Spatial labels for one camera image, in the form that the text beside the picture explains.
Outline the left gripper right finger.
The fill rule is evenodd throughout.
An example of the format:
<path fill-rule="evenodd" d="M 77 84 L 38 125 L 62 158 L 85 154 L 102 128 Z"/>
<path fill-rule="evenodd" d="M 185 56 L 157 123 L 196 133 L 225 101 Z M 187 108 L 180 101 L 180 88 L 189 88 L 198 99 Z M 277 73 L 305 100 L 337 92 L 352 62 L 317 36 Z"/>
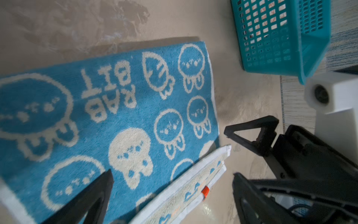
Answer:
<path fill-rule="evenodd" d="M 234 174 L 242 224 L 356 224 L 357 181 L 258 179 Z"/>

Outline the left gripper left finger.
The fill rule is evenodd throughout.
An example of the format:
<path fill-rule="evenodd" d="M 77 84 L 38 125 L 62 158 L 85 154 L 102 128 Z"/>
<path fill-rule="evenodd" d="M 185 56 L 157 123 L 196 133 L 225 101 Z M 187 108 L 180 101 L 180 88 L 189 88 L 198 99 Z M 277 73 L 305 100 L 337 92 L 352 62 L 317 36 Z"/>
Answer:
<path fill-rule="evenodd" d="M 102 224 L 108 208 L 114 179 L 109 169 L 81 191 L 45 224 Z"/>

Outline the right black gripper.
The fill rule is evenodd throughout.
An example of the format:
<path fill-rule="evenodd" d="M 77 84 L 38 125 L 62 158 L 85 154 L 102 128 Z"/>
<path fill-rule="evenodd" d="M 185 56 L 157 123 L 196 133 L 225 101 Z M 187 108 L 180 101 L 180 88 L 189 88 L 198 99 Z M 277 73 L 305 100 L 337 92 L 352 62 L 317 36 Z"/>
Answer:
<path fill-rule="evenodd" d="M 227 126 L 224 135 L 264 156 L 276 176 L 274 185 L 293 181 L 358 183 L 358 166 L 343 154 L 300 126 L 277 136 L 278 124 L 279 119 L 270 115 Z"/>

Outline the blue bunny pattern towel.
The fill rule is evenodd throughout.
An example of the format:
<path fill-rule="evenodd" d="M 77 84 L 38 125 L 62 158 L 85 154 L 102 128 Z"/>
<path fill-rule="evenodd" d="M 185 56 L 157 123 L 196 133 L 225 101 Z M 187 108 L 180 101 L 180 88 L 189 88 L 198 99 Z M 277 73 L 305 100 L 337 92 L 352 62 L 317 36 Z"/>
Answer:
<path fill-rule="evenodd" d="M 111 171 L 106 224 L 126 224 L 219 147 L 204 42 L 1 78 L 1 210 L 40 224 Z"/>

